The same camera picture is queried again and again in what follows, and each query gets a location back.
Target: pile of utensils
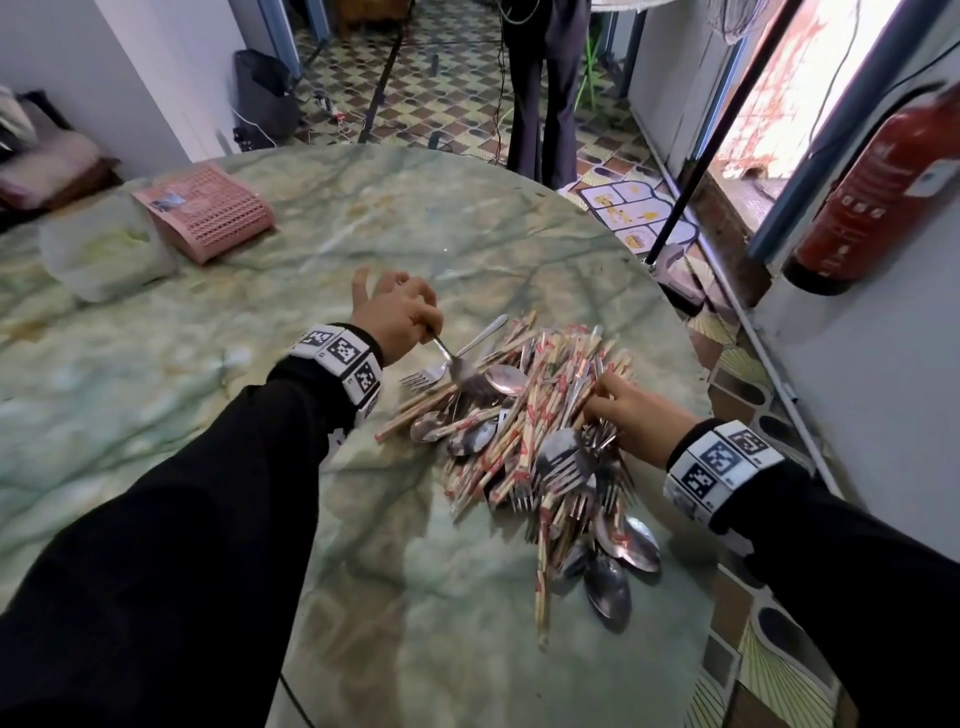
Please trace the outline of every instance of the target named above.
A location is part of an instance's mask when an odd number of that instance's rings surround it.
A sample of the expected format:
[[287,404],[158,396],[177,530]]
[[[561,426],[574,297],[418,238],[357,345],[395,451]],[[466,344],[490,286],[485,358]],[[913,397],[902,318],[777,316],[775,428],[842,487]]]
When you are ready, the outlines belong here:
[[486,500],[528,519],[537,545],[538,639],[546,642],[548,580],[583,575],[590,603],[614,630],[631,611],[624,570],[660,571],[650,529],[626,515],[636,486],[615,445],[611,423],[587,424],[581,412],[605,372],[629,376],[632,357],[604,341],[603,329],[535,328],[536,312],[514,321],[492,352],[464,359],[506,323],[500,317],[457,354],[439,340],[446,364],[401,381],[417,392],[375,435],[407,431],[418,443],[441,443],[442,483],[454,520]]

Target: red fire extinguisher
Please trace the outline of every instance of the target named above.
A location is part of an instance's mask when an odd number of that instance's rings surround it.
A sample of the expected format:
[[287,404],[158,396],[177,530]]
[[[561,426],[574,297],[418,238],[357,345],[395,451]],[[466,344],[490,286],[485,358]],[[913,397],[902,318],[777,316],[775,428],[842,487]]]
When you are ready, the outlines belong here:
[[960,170],[960,84],[891,115],[827,198],[783,269],[804,291],[848,290],[935,206]]

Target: blue label on basket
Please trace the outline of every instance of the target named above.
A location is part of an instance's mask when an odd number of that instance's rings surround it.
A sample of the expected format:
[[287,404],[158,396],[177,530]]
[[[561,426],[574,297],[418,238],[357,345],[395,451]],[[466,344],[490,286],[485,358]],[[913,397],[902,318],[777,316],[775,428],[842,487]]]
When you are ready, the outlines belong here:
[[156,207],[160,212],[169,212],[172,209],[177,209],[185,203],[180,195],[173,192],[167,192],[159,200],[153,200],[150,204]]

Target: white plastic tub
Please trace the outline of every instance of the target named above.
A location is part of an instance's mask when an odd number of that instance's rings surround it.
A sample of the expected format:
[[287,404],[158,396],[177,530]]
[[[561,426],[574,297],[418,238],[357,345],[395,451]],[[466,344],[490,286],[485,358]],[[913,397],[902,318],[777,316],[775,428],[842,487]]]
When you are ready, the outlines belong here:
[[92,303],[177,270],[177,259],[160,239],[150,213],[129,195],[114,193],[45,218],[39,246],[47,272]]

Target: hand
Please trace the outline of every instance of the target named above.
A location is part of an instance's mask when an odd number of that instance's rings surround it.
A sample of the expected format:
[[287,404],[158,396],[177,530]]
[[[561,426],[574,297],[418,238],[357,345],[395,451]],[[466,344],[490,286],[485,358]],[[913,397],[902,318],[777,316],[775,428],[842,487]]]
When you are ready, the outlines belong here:
[[376,339],[389,367],[417,344],[426,344],[444,328],[437,294],[424,279],[405,271],[387,271],[376,282],[373,298],[367,295],[370,268],[353,274],[353,316],[350,322]]
[[584,405],[584,415],[588,421],[599,418],[614,423],[620,448],[661,470],[666,470],[670,454],[686,433],[700,422],[667,398],[610,372],[600,376],[593,397]]

